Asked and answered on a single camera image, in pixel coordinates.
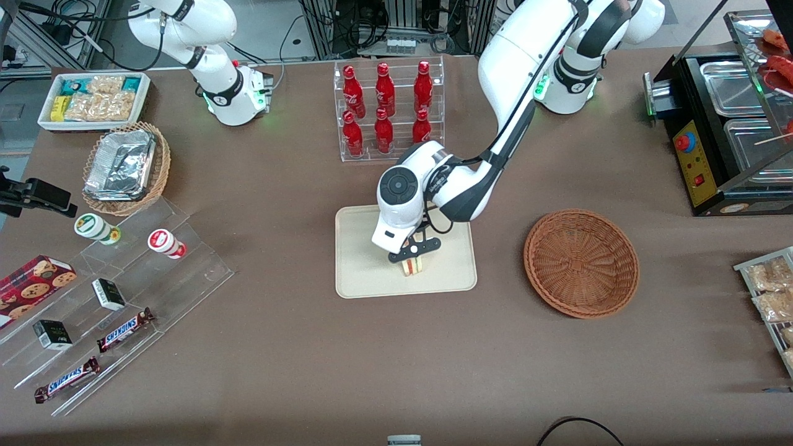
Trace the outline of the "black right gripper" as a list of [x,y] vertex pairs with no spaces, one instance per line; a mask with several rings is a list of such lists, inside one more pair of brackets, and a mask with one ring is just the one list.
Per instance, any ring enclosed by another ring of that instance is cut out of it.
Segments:
[[75,218],[77,205],[71,203],[72,195],[67,190],[39,180],[9,180],[5,174],[11,169],[1,167],[1,212],[8,217],[18,218],[23,209],[43,209],[68,218]]

